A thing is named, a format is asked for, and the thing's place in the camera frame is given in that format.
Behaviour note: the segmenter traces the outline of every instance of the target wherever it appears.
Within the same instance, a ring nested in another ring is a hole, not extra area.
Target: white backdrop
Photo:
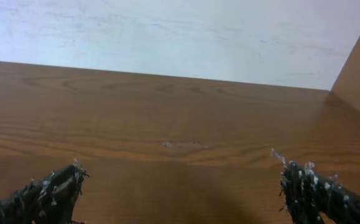
[[[360,0],[0,0],[0,60],[329,90]]]

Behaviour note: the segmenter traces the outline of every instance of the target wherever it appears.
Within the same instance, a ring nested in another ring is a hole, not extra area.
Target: white wall
[[[329,90],[360,0],[0,0],[0,60]]]

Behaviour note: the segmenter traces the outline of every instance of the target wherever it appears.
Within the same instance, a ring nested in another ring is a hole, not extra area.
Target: tabletop
[[[330,92],[0,62],[0,199],[78,159],[78,222],[291,223],[272,148],[360,195],[360,113]]]

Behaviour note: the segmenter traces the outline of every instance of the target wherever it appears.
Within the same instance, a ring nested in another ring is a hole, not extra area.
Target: wooden table
[[[327,91],[0,62],[0,198],[77,158],[74,220],[291,223],[271,148],[360,194],[360,114]]]

